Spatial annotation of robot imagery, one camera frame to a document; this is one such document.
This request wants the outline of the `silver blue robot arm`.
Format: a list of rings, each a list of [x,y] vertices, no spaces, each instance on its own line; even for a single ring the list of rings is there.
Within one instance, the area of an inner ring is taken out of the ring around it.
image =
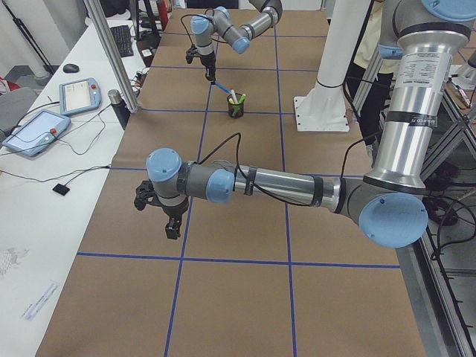
[[[179,237],[191,197],[226,203],[235,190],[260,191],[291,205],[325,207],[346,216],[375,243],[400,248],[425,232],[428,214],[420,177],[453,56],[471,36],[473,1],[386,1],[379,52],[399,70],[373,169],[362,179],[322,178],[224,160],[183,161],[161,148],[147,158],[148,179],[135,207],[159,206],[167,237]]]
[[[266,0],[252,1],[251,3],[260,14],[240,26],[231,22],[231,15],[224,7],[213,9],[210,15],[195,14],[192,16],[190,25],[195,40],[186,51],[185,59],[187,63],[191,63],[195,58],[200,59],[201,64],[205,67],[205,78],[209,82],[216,82],[216,55],[213,46],[215,33],[223,38],[234,51],[242,54],[248,49],[251,40],[280,21],[283,14],[280,1]]]

